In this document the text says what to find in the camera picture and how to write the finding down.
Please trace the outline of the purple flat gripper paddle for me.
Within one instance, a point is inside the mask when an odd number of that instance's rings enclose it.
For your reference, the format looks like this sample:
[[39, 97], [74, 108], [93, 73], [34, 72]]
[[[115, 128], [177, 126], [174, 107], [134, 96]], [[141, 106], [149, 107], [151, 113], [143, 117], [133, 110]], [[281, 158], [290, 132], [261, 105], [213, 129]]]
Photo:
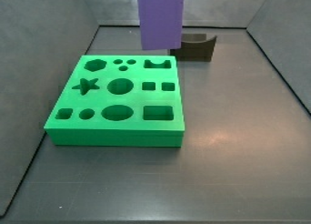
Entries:
[[183, 0], [138, 0], [142, 49], [177, 49], [182, 46]]

